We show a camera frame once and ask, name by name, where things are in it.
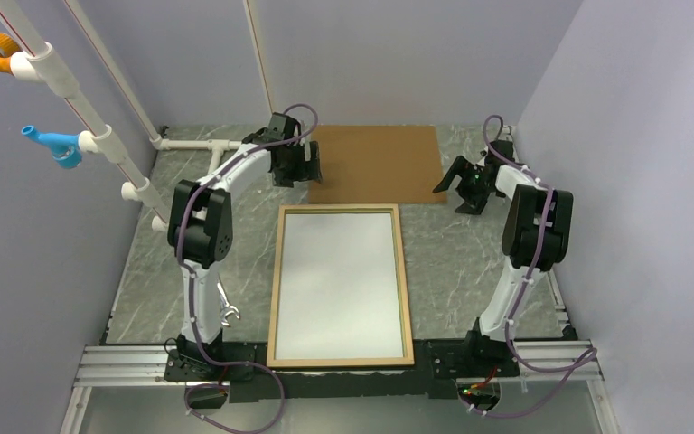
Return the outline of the brown fibreboard backing board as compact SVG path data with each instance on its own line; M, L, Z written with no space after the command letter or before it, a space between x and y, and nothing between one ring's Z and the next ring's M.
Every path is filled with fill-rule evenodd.
M321 126L323 180L309 203L446 203L433 189L443 178L433 126Z

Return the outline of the white PVC pipe stand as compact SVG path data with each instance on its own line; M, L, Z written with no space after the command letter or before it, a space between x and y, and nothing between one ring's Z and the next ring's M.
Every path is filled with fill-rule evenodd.
M156 151L207 151L210 163L204 177L219 165L226 162L239 148L240 140L204 139L175 140L160 134L155 124L145 113L127 83L123 72L118 68L101 37L91 21L82 11L77 1L65 2L72 21L77 24L92 52L101 61L104 72L113 81L120 92L125 107L131 109L135 121L145 132L145 141ZM105 121L103 115L94 107L70 66L59 51L45 40L35 28L23 8L16 1L0 1L0 24L5 28L2 33L10 35L21 47L21 50L10 58L12 77L20 82L28 82L48 90L59 100L81 125L77 132L50 132L35 126L45 133L79 135L82 162L89 156L100 156L114 166L123 177L120 186L120 197L125 201L137 202L152 212L151 227L154 231L165 232L169 226L171 206L153 185L151 179L132 159L124 140L113 126Z

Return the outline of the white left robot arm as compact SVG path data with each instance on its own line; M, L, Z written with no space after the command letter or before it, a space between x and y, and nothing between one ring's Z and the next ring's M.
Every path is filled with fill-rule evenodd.
M321 181L319 147L308 135L301 121L275 112L267 126L241 140L226 162L174 188L167 241L182 272L185 302L176 353L200 379L221 372L222 333L231 317L240 317L219 272L233 243L233 203L266 175L273 185L285 188Z

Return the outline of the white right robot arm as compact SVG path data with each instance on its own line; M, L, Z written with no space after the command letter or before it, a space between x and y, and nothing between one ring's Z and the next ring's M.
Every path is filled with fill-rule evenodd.
M496 195L510 202L503 226L504 265L492 299L477 317L456 355L473 375L511 362L511 339L530 293L567 255L574 196L549 187L514 158L505 140L488 143L474 163L458 156L434 188L462 198L456 212L480 215Z

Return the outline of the silver open-end wrench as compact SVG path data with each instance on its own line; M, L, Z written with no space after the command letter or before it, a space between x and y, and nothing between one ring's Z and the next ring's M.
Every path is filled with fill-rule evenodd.
M216 284L220 301L220 324L223 328L231 327L230 317L241 319L239 310L230 303L227 293L219 280Z

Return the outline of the blue pipe fitting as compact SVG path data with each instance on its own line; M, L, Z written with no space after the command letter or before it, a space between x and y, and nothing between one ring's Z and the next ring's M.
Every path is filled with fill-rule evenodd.
M33 125L23 127L21 133L34 143L48 149L54 162L63 169L76 168L82 161L79 135L45 133Z

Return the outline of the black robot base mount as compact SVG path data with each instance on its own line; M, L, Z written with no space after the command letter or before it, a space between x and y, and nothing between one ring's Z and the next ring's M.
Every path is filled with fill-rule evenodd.
M494 379L516 378L520 367L512 356L496 362L471 354L463 339L429 339L413 341L415 364L388 371L327 370L297 371L293 368L277 369L288 399L383 397L425 395L432 399L454 399L454 387L467 382L480 382L492 375ZM194 364L180 359L171 349L164 371L167 382L211 382L222 379L230 387L230 402L250 403L276 399L279 389L276 381L247 362L265 363L265 342L228 342L223 345L227 360L237 362L225 373L219 366Z

